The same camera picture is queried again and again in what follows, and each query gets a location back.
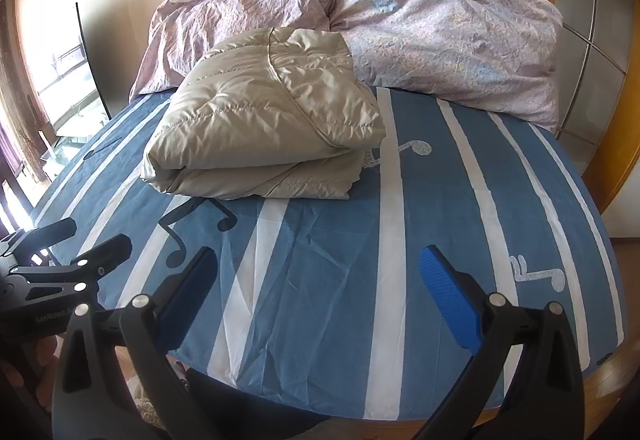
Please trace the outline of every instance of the blue textured pad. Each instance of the blue textured pad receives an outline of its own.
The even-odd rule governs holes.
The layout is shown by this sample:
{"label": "blue textured pad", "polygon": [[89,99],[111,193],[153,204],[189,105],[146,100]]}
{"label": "blue textured pad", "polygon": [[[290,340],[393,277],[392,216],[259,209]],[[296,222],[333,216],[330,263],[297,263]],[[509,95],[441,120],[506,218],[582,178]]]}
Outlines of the blue textured pad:
{"label": "blue textured pad", "polygon": [[420,254],[420,277],[440,309],[459,346],[476,354],[482,343],[480,316],[436,253],[429,247]]}

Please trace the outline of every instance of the brown curtain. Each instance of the brown curtain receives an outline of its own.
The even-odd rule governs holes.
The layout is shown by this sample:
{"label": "brown curtain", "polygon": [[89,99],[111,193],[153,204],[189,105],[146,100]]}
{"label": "brown curtain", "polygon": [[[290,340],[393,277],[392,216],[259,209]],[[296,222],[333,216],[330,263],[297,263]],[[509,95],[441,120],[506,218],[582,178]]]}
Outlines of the brown curtain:
{"label": "brown curtain", "polygon": [[14,0],[0,0],[0,108],[24,156],[24,162],[38,181],[47,179],[41,155],[47,150],[38,131],[48,118],[31,88],[18,46]]}

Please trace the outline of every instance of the striped bed sheet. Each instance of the striped bed sheet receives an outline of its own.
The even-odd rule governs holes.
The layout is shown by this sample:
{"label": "striped bed sheet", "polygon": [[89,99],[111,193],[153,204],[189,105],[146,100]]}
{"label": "striped bed sheet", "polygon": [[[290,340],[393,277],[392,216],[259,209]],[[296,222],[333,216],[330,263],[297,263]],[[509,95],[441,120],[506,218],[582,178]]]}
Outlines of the striped bed sheet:
{"label": "striped bed sheet", "polygon": [[[219,202],[138,176],[171,91],[144,96],[72,160],[34,209],[70,216],[61,262],[116,235],[131,258],[100,281],[106,308],[152,293],[207,245],[218,277],[170,353],[213,378],[318,413],[428,418],[468,361],[421,283],[435,244],[513,304],[566,308],[587,375],[623,340],[622,284],[600,215],[553,135],[511,116],[373,88],[387,137],[350,200]],[[512,348],[487,406],[498,406]]]}

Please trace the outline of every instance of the folded beige quilt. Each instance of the folded beige quilt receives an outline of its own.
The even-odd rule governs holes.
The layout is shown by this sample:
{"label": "folded beige quilt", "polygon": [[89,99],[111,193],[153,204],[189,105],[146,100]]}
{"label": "folded beige quilt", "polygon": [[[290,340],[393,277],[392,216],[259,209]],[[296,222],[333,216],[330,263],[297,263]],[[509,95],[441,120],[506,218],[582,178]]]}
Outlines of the folded beige quilt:
{"label": "folded beige quilt", "polygon": [[348,198],[385,136],[376,99],[338,33],[251,30],[215,45],[174,93],[142,179],[223,200]]}

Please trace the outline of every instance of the finger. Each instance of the finger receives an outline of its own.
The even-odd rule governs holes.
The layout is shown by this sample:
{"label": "finger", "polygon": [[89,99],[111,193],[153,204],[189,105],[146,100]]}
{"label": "finger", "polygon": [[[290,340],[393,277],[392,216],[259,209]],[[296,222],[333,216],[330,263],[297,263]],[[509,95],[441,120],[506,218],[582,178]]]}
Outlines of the finger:
{"label": "finger", "polygon": [[36,359],[38,364],[46,366],[58,347],[58,341],[55,336],[45,337],[36,343]]}
{"label": "finger", "polygon": [[20,388],[24,384],[24,379],[22,378],[20,372],[8,362],[0,360],[0,368],[2,369],[6,380],[9,381],[9,384],[12,388]]}
{"label": "finger", "polygon": [[53,401],[53,382],[56,378],[56,367],[58,365],[58,358],[51,357],[49,364],[44,369],[40,383],[36,388],[36,398],[40,405],[51,411],[51,403]]}

